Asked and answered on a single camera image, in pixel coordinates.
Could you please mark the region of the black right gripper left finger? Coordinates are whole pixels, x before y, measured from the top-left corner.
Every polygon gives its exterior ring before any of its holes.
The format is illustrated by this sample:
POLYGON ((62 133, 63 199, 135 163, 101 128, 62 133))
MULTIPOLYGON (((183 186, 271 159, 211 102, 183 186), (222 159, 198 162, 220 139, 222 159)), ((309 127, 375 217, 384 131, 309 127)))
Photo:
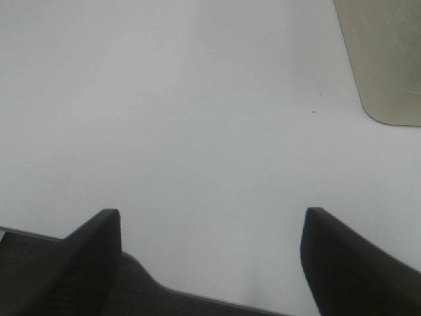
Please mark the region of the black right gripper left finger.
POLYGON ((104 209, 1 279, 1 314, 100 315, 121 255, 120 214, 104 209))

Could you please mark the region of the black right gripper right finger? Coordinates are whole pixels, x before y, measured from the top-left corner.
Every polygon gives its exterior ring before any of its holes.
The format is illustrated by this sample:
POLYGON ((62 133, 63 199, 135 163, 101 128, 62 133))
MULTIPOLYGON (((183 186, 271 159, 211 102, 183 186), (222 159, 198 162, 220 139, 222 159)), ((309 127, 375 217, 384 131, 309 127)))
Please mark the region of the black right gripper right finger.
POLYGON ((321 207, 305 213, 300 258, 321 315, 420 314, 420 272, 321 207))

